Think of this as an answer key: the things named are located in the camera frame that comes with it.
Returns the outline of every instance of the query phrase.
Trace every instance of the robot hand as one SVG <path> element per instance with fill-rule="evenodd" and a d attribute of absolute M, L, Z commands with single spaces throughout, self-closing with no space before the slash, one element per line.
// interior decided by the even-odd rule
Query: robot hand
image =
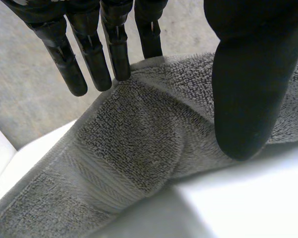
<path fill-rule="evenodd" d="M 87 84 L 66 37 L 67 16 L 92 81 L 99 91 L 111 88 L 111 78 L 97 34 L 99 15 L 112 68 L 118 81 L 130 77 L 124 24 L 133 0 L 1 0 L 43 41 L 69 90 L 87 92 Z M 136 0 L 135 18 L 145 58 L 162 55 L 158 19 L 167 0 Z"/>
<path fill-rule="evenodd" d="M 66 14 L 96 88 L 111 87 L 97 35 L 99 12 L 117 80 L 130 77 L 124 29 L 133 0 L 1 0 L 42 39 L 70 91 L 87 85 L 66 38 Z M 167 0 L 135 0 L 145 58 L 162 55 L 158 20 Z M 298 0 L 204 0 L 220 39 L 212 75 L 220 148 L 245 160 L 267 142 L 298 60 Z"/>

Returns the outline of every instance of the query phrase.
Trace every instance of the gray concrete floor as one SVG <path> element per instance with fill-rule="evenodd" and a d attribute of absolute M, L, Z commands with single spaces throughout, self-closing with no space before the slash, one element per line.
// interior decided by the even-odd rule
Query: gray concrete floor
<path fill-rule="evenodd" d="M 202 0 L 170 0 L 160 27 L 165 55 L 214 51 L 219 42 L 206 22 Z M 130 62 L 138 62 L 143 56 L 133 12 L 126 32 Z M 99 36 L 105 45 L 101 27 Z M 78 118 L 99 95 L 70 29 L 68 38 L 88 84 L 80 98 L 68 91 L 41 40 L 0 2 L 0 130 L 16 149 Z"/>

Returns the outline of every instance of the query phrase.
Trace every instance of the gray towel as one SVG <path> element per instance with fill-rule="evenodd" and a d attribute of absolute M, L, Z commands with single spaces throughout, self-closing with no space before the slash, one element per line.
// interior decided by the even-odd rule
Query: gray towel
<path fill-rule="evenodd" d="M 0 238 L 76 238 L 167 181 L 234 163 L 214 133 L 213 54 L 132 66 L 0 201 Z M 298 66 L 269 143 L 298 141 Z"/>

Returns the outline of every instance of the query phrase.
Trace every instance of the towel fold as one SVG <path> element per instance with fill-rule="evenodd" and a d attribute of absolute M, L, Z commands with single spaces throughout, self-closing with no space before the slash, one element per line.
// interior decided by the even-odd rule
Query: towel fold
<path fill-rule="evenodd" d="M 167 181 L 235 163 L 214 132 L 214 54 L 148 59 L 0 201 L 0 238 L 83 237 Z M 298 66 L 268 143 L 298 141 Z"/>

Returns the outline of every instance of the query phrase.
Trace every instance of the black fingertip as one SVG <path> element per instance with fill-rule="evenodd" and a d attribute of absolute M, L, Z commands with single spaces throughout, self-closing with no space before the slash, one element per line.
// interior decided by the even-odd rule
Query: black fingertip
<path fill-rule="evenodd" d="M 66 66 L 57 66 L 67 87 L 74 96 L 80 97 L 87 93 L 87 84 L 76 59 Z"/>

